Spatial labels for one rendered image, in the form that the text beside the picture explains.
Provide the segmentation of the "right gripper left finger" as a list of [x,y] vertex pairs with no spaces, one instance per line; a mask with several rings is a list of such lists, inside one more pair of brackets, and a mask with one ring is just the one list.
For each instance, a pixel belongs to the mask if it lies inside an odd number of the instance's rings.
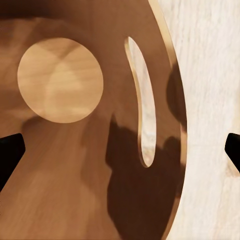
[[21,133],[0,138],[0,192],[26,152]]

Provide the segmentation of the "trash can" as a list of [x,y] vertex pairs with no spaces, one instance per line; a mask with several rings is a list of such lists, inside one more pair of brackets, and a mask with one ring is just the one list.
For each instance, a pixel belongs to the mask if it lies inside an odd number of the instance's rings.
[[[156,117],[148,167],[129,37]],[[25,153],[0,192],[0,240],[166,240],[185,181],[186,101],[158,0],[0,0],[0,139]]]

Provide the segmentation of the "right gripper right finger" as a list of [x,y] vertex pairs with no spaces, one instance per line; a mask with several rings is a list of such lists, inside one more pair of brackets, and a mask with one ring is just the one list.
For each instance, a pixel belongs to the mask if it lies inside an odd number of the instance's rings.
[[224,150],[240,172],[240,134],[229,133]]

